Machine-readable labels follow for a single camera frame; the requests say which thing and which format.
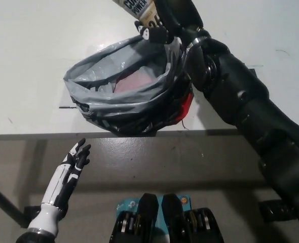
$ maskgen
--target table surface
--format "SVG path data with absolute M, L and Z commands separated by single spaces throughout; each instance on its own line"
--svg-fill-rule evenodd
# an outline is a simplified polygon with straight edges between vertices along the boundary
M 299 124 L 299 0 L 196 0 L 205 28 L 248 67 L 273 102 Z M 59 109 L 62 80 L 80 60 L 137 35 L 111 0 L 0 1 L 0 139 L 111 137 L 77 109 Z M 203 95 L 158 135 L 235 132 Z

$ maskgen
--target gray floor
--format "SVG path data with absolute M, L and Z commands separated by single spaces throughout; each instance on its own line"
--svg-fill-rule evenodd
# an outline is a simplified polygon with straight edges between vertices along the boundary
M 38 205 L 74 140 L 0 141 L 0 190 L 17 206 Z M 115 207 L 144 192 L 187 193 L 209 207 L 225 242 L 299 242 L 296 221 L 265 225 L 258 200 L 275 199 L 242 137 L 93 139 L 57 242 L 108 242 Z M 0 242 L 24 232 L 0 210 Z

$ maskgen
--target metal table leg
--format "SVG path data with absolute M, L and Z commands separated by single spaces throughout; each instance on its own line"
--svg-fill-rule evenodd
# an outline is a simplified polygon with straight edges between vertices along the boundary
M 0 193 L 0 208 L 7 213 L 22 228 L 27 228 L 31 219 L 13 205 L 2 193 Z

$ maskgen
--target robotic hand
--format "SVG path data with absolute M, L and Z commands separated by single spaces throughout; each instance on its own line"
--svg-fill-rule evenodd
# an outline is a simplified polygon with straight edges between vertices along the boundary
M 225 44 L 211 38 L 191 0 L 154 2 L 161 23 L 146 28 L 136 21 L 139 33 L 162 44 L 180 38 L 185 71 L 195 88 L 260 155 L 261 173 L 283 200 L 265 204 L 264 211 L 269 212 L 265 219 L 292 218 L 288 212 L 299 219 L 299 126 L 269 99 L 267 87 L 256 75 Z
M 17 243 L 54 243 L 58 233 L 58 221 L 63 219 L 68 209 L 68 200 L 79 180 L 82 169 L 90 160 L 91 145 L 82 146 L 85 139 L 78 142 L 57 167 L 41 203 L 39 214 L 31 221 L 26 233 Z

